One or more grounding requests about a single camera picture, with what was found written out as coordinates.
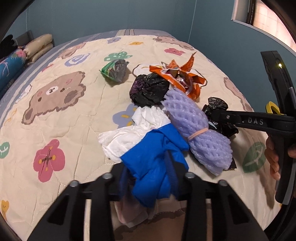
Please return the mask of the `person right hand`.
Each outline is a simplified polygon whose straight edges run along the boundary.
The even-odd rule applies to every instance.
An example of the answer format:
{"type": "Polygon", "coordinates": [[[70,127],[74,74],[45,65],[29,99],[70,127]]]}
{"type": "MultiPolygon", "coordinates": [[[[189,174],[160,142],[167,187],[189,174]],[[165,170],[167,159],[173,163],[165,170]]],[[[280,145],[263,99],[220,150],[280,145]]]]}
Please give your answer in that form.
{"type": "Polygon", "coordinates": [[[275,151],[274,143],[270,137],[266,140],[265,157],[270,164],[270,175],[276,181],[280,180],[280,166],[278,164],[279,156],[275,151]]]}

